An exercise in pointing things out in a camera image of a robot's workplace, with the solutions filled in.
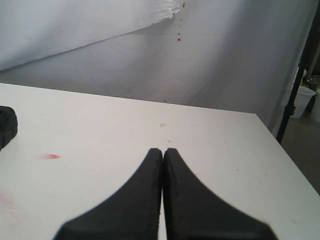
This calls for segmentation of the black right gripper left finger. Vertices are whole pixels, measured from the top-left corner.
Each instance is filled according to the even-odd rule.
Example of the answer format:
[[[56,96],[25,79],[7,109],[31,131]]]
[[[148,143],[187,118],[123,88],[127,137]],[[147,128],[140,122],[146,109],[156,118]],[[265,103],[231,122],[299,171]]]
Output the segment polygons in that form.
[[[65,222],[55,239],[158,239],[162,164],[161,150],[151,148],[120,189],[93,209]]]

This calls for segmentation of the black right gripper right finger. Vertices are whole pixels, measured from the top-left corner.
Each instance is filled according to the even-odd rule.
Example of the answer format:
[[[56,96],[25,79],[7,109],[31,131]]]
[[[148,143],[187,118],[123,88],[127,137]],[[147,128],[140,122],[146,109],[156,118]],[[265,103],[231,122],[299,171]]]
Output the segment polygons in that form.
[[[163,157],[162,189],[169,240],[275,240],[264,222],[228,204],[190,170],[178,150]]]

